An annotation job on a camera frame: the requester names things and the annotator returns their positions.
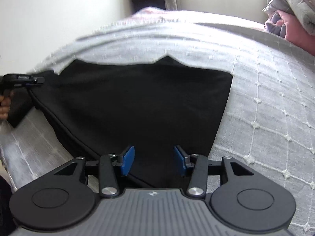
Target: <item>gray bedsheet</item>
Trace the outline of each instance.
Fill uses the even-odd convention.
[[[297,202],[290,230],[314,235],[315,67],[302,49],[237,26],[122,21],[61,48],[35,71],[60,73],[75,58],[127,66],[166,54],[190,67],[234,75],[209,158],[231,155],[287,188]],[[33,109],[15,130],[7,124],[2,130],[2,159],[15,188],[71,159],[40,111]],[[217,177],[209,178],[208,192],[218,185]]]

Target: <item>pile of bedding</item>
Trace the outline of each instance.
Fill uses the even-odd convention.
[[[271,0],[266,31],[315,55],[315,0]]]

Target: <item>finger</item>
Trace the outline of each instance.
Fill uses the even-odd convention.
[[[0,113],[8,113],[10,111],[10,106],[0,107]]]
[[[0,120],[7,119],[7,113],[0,113]]]
[[[2,102],[1,102],[1,106],[10,106],[11,105],[11,98],[5,98]]]

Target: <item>wrinkled bedsheet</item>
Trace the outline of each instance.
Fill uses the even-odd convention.
[[[284,186],[297,202],[289,229],[313,236],[314,57],[269,33],[211,26],[160,15],[130,18],[61,48],[34,71],[60,73],[75,58],[128,66],[170,55],[190,67],[231,72],[230,96],[209,159],[231,155]],[[14,130],[8,124],[1,130],[2,159],[15,189],[71,159],[40,111],[32,109]],[[208,192],[218,186],[218,177],[209,177]]]

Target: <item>bedspread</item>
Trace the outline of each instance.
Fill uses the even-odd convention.
[[[52,53],[35,72],[61,72],[73,59],[97,64],[153,63],[166,54],[190,67],[233,77],[209,159],[231,155],[288,189],[297,211],[289,229],[315,233],[315,67],[306,51],[269,33],[227,24],[129,19]],[[2,158],[15,188],[71,159],[35,109],[18,128],[2,127]],[[219,185],[209,177],[208,192]]]

